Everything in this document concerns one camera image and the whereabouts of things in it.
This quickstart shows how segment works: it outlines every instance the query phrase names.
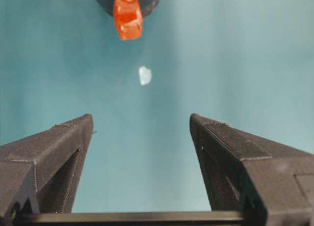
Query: teal background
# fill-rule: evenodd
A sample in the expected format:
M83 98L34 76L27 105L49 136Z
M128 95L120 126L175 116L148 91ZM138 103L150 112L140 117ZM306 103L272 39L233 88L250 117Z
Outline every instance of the teal background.
M209 209L191 113L314 153L313 81L314 0L161 0L128 42L95 0L0 0L0 143L94 117L76 212Z

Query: blue-green surface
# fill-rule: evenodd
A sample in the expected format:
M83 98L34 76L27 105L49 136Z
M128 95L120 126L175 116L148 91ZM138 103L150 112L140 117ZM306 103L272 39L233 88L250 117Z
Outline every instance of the blue-green surface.
M0 0L0 143L91 113L77 212L209 209L191 113L314 153L313 81L314 0L161 0L129 42L95 0Z

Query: white object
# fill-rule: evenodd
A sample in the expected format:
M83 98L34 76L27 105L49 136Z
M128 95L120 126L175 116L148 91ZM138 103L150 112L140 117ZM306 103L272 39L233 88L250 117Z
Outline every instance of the white object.
M141 66L138 69L139 73L139 81L142 86L147 85L151 82L152 80L152 70L146 68L146 66Z

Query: white crystal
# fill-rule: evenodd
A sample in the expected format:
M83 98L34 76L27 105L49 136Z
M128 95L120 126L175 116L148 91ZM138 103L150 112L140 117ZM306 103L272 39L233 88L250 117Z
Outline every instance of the white crystal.
M139 73L139 81L141 85L147 85L151 82L152 80L152 70L149 68L146 68L146 66L141 66L138 69Z

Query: orange cube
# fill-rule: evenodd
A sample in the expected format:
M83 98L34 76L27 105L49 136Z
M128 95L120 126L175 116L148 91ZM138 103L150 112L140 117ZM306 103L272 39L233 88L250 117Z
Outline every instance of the orange cube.
M115 0L113 17L122 40L136 39L142 35L143 16L138 0Z

